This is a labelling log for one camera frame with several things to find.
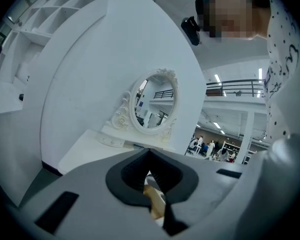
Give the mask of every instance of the black rectangular strip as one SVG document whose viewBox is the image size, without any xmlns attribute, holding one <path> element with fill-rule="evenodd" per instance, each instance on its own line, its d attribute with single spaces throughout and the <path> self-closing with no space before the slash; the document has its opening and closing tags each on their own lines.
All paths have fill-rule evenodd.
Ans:
<svg viewBox="0 0 300 240">
<path fill-rule="evenodd" d="M 63 192 L 35 224 L 53 234 L 78 197 L 78 194 L 67 191 Z"/>
<path fill-rule="evenodd" d="M 226 170 L 226 169 L 219 169 L 216 171 L 217 174 L 222 174 L 222 175 L 225 175 L 225 176 L 229 176 L 229 177 L 232 177 L 232 178 L 236 178 L 236 179 L 239 179 L 240 176 L 241 176 L 241 172 L 236 172 L 236 171 L 232 171 L 232 170 Z"/>
</svg>

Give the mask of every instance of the oval mirror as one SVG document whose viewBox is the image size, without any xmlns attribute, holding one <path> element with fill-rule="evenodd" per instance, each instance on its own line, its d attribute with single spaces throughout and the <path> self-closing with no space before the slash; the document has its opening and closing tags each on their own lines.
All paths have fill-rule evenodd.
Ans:
<svg viewBox="0 0 300 240">
<path fill-rule="evenodd" d="M 140 85 L 136 96 L 134 114 L 138 123 L 147 129 L 163 125 L 175 105 L 171 81 L 165 75 L 152 75 Z"/>
</svg>

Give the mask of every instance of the baseboard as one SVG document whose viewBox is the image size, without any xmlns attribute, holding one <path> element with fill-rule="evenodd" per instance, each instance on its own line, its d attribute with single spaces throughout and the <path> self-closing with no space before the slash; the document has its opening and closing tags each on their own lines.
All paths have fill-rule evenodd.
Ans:
<svg viewBox="0 0 300 240">
<path fill-rule="evenodd" d="M 57 176 L 62 176 L 62 174 L 54 167 L 50 166 L 49 164 L 45 163 L 44 161 L 42 161 L 42 167 L 44 169 L 46 169 L 47 171 L 49 171 L 50 173 L 53 173 Z"/>
</svg>

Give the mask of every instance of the black metal railing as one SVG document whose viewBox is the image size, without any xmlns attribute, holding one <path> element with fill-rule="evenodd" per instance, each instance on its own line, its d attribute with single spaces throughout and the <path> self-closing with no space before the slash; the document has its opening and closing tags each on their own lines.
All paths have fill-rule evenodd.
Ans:
<svg viewBox="0 0 300 240">
<path fill-rule="evenodd" d="M 154 95 L 154 99 L 162 99 L 162 98 L 172 98 L 174 96 L 174 90 L 163 90 L 157 91 Z"/>
<path fill-rule="evenodd" d="M 210 82 L 207 83 L 206 95 L 207 96 L 224 96 L 225 94 L 235 94 L 241 96 L 241 94 L 251 94 L 252 97 L 260 94 L 260 97 L 264 95 L 264 80 L 260 79 L 243 79 L 232 80 L 222 82 Z"/>
</svg>

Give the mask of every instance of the neck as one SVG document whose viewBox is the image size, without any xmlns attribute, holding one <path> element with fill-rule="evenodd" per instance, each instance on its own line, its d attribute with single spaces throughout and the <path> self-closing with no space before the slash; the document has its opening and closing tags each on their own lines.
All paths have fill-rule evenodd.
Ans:
<svg viewBox="0 0 300 240">
<path fill-rule="evenodd" d="M 258 24 L 256 34 L 259 37 L 267 39 L 268 26 L 271 17 L 271 9 L 269 8 L 258 8 L 257 9 Z"/>
</svg>

